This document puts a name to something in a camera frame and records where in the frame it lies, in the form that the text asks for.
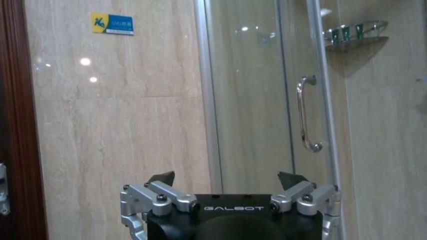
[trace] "green bottle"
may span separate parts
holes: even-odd
[[[365,37],[363,24],[358,24],[358,25],[355,26],[355,32],[357,32],[357,34],[358,34],[358,39],[359,39],[359,40],[363,39],[363,37]]]
[[[345,42],[350,42],[350,40],[351,40],[350,26],[345,26],[342,28],[342,39],[343,39]]]
[[[341,43],[341,31],[338,29],[333,30],[333,44],[338,45]]]

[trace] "wooden door frame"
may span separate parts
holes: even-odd
[[[0,3],[0,157],[7,166],[10,238],[48,239],[24,0]]]

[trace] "blue and yellow sticker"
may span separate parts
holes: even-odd
[[[94,12],[91,22],[94,33],[134,35],[134,20],[130,16]]]

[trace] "wall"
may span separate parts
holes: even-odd
[[[335,22],[323,22],[389,21],[389,42],[330,56],[346,87],[359,239],[427,234],[425,6],[422,0],[338,0]]]
[[[26,0],[26,12],[50,239],[130,239],[123,184],[175,170],[178,188],[211,191],[194,1]],[[135,36],[92,33],[91,12],[132,16]]]
[[[274,193],[292,172],[275,1],[211,0],[207,16],[224,192]]]

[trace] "door hinge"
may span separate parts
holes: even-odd
[[[8,173],[7,166],[0,163],[0,214],[11,213],[10,194],[8,194]]]

